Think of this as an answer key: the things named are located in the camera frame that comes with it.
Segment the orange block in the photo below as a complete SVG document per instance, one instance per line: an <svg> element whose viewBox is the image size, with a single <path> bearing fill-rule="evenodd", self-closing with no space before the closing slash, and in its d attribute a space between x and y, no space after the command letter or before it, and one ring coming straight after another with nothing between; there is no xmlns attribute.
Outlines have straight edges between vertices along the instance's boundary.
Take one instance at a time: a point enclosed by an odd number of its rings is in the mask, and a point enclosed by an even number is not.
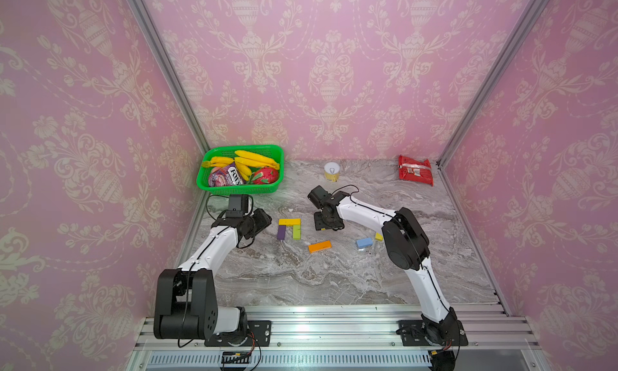
<svg viewBox="0 0 618 371"><path fill-rule="evenodd" d="M319 243L311 244L307 248L311 254L314 254L322 250L331 249L332 243L330 241L319 242Z"/></svg>

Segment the long yellow block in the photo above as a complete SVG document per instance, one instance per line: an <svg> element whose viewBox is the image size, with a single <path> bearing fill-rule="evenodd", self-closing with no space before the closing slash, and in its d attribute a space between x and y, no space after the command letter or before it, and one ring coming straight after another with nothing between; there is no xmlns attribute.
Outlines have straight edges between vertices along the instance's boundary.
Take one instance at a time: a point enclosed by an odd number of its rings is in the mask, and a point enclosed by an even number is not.
<svg viewBox="0 0 618 371"><path fill-rule="evenodd" d="M301 219L300 218L279 219L278 224L280 226L300 226Z"/></svg>

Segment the purple block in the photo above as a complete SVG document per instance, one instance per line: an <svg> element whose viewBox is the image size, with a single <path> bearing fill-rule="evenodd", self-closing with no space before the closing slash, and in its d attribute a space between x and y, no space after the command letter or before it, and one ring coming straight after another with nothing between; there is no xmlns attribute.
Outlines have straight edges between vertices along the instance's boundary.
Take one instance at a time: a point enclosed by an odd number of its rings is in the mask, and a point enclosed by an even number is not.
<svg viewBox="0 0 618 371"><path fill-rule="evenodd" d="M285 238L286 238L286 226L280 225L278 226L277 240L284 241Z"/></svg>

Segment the lime green block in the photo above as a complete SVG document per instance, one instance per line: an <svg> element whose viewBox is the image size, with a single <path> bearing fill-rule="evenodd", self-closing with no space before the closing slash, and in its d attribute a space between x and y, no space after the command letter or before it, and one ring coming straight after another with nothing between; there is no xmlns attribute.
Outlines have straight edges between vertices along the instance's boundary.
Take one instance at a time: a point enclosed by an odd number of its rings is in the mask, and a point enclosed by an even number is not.
<svg viewBox="0 0 618 371"><path fill-rule="evenodd" d="M301 225L294 225L292 226L293 230L292 230L292 237L294 240L300 240L301 239L301 231L302 231L302 226Z"/></svg>

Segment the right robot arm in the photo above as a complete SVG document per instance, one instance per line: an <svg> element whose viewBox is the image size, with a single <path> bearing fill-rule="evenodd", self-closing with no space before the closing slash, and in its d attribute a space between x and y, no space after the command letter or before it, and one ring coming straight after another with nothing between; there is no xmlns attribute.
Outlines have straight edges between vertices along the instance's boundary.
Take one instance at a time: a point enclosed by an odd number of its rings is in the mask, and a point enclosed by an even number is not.
<svg viewBox="0 0 618 371"><path fill-rule="evenodd" d="M350 221L380 234L390 261L405 271L418 297L426 339L443 347L462 344L460 321L433 270L429 238L412 211L379 208L347 192L330 193L320 186L307 198L317 208L317 230L342 230Z"/></svg>

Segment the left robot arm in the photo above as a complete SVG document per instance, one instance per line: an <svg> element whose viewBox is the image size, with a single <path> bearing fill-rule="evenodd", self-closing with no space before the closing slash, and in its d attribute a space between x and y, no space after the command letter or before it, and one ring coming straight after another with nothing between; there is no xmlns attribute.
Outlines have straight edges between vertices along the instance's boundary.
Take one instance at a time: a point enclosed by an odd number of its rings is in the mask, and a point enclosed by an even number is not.
<svg viewBox="0 0 618 371"><path fill-rule="evenodd" d="M272 223L263 209L230 217L223 212L198 250L175 269L158 278L154 308L154 337L159 340L203 340L212 345L240 346L249 338L243 307L221 307L214 279L228 254L243 239L254 241Z"/></svg>

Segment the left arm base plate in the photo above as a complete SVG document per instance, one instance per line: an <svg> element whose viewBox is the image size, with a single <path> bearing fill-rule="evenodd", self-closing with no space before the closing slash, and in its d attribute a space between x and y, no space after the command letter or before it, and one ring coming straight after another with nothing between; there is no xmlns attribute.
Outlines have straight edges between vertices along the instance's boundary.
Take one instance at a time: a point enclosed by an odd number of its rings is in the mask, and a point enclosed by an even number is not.
<svg viewBox="0 0 618 371"><path fill-rule="evenodd" d="M241 332L226 332L212 336L204 342L205 347L269 347L272 334L271 320L249 320Z"/></svg>

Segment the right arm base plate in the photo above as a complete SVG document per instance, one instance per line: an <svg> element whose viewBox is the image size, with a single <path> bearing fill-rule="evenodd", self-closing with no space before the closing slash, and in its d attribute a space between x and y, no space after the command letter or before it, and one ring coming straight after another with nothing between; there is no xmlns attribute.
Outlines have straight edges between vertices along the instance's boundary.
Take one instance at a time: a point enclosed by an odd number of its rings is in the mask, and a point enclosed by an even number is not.
<svg viewBox="0 0 618 371"><path fill-rule="evenodd" d="M396 334L400 336L405 347L433 346L444 348L469 346L463 324L458 320L456 326L447 333L431 332L430 325L422 320L400 320Z"/></svg>

